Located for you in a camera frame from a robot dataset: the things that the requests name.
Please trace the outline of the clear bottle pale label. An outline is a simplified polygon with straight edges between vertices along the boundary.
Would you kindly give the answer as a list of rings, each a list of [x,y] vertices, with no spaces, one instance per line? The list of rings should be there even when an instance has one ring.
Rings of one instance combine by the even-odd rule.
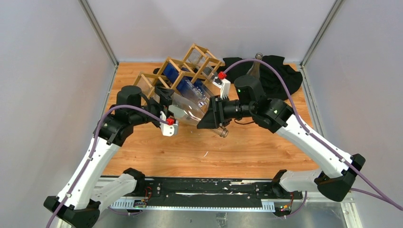
[[[196,127],[204,117],[205,112],[189,99],[177,94],[172,94],[172,104],[168,110],[179,122]]]

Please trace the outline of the clear bottle black gold label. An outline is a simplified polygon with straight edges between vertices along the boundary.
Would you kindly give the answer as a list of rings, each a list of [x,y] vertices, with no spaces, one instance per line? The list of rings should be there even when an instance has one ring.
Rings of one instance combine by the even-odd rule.
[[[257,60],[262,60],[263,58],[263,54],[262,53],[257,53],[255,55],[255,59]],[[252,67],[248,70],[248,72],[246,73],[246,75],[252,76],[256,79],[260,78],[260,62],[256,62],[254,61],[252,64]]]

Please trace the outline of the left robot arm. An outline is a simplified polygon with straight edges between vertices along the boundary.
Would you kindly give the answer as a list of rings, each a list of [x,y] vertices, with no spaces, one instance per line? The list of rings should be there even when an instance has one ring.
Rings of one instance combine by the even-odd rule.
[[[154,93],[157,98],[149,98],[135,85],[124,86],[117,93],[116,103],[97,122],[88,150],[70,180],[56,196],[45,199],[44,207],[52,213],[48,227],[59,218],[75,228],[91,228],[101,213],[122,196],[150,198],[145,175],[133,168],[102,188],[95,187],[135,126],[152,123],[164,136],[177,133],[178,122],[168,111],[174,91],[156,86]]]

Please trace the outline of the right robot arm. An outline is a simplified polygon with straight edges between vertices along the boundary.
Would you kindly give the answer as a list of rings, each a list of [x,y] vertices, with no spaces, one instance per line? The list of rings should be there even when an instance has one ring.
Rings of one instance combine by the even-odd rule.
[[[241,76],[234,85],[238,99],[211,97],[197,128],[218,129],[229,125],[233,119],[252,118],[259,127],[293,143],[319,166],[312,171],[278,171],[270,190],[275,197],[281,199],[291,192],[312,191],[341,202],[354,184],[365,158],[339,150],[323,136],[315,135],[290,105],[267,97],[258,79]]]

